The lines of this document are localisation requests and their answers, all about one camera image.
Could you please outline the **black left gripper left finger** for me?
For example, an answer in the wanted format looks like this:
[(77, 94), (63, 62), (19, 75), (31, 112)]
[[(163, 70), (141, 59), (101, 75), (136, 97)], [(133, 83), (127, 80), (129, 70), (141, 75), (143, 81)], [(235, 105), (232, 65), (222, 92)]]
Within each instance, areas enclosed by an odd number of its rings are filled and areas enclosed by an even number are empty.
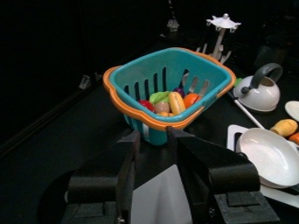
[(133, 131), (73, 172), (60, 224), (131, 224), (139, 147)]

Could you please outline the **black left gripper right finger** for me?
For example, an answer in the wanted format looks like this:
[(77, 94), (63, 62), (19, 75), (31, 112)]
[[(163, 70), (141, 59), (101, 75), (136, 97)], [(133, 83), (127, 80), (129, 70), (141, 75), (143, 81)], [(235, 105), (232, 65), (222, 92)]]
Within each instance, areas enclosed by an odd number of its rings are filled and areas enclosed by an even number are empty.
[(280, 224), (247, 157), (180, 129), (167, 129), (192, 224)]

